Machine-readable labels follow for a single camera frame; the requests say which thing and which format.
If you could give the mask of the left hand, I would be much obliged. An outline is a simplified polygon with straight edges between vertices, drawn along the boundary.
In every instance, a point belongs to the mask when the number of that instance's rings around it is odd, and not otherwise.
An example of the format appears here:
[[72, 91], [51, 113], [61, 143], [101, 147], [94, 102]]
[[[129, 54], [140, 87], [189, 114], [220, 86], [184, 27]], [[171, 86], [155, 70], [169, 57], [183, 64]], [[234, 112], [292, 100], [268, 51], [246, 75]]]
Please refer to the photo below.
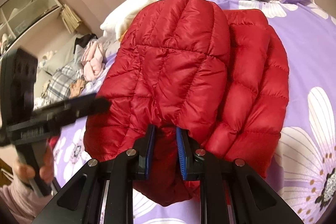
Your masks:
[[[46, 147], [43, 162], [44, 164], [39, 170], [39, 175], [46, 184], [50, 184], [54, 179], [54, 156], [49, 145]], [[18, 158], [13, 162], [13, 172], [26, 184], [29, 184], [29, 179], [35, 177], [33, 167], [23, 164]]]

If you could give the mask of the pink sleeve left forearm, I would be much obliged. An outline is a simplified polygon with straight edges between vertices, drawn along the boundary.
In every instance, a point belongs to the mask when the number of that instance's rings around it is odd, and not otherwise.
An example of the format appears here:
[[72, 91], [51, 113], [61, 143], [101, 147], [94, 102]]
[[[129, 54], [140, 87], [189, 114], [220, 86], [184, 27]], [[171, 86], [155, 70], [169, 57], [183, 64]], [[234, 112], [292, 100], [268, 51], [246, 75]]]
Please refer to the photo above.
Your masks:
[[38, 197], [17, 176], [10, 185], [1, 187], [1, 223], [31, 223], [53, 198]]

